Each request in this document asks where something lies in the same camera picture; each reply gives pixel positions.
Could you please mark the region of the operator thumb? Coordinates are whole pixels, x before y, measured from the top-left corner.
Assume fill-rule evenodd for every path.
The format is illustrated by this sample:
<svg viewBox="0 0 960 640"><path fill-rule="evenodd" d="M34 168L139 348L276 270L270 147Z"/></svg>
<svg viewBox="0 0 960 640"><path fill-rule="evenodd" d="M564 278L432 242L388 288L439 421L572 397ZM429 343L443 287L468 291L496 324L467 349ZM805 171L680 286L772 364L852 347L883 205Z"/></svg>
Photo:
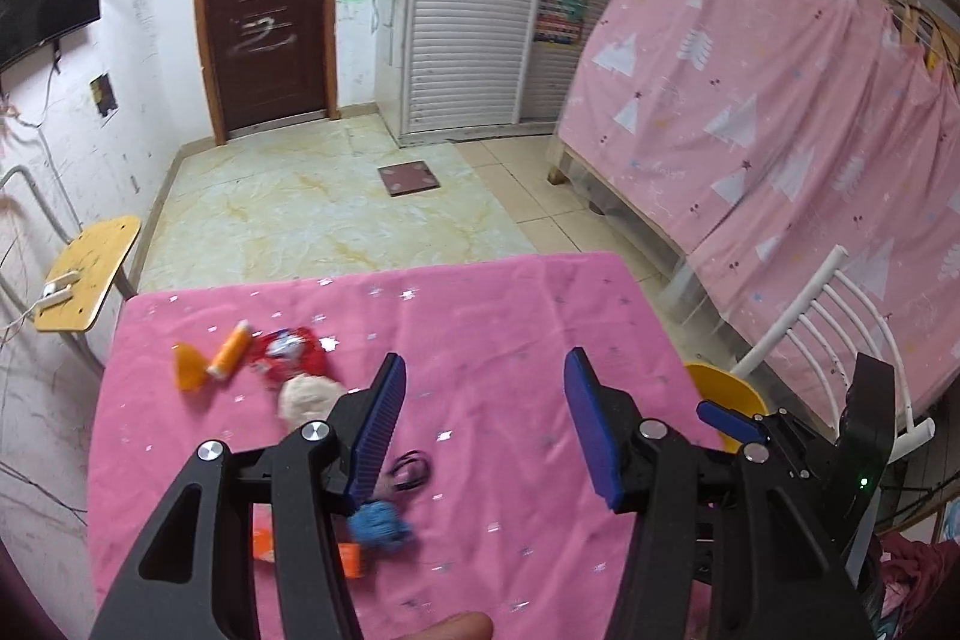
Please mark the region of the operator thumb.
<svg viewBox="0 0 960 640"><path fill-rule="evenodd" d="M493 620L483 612L469 611L449 615L436 624L404 635L400 640L491 640Z"/></svg>

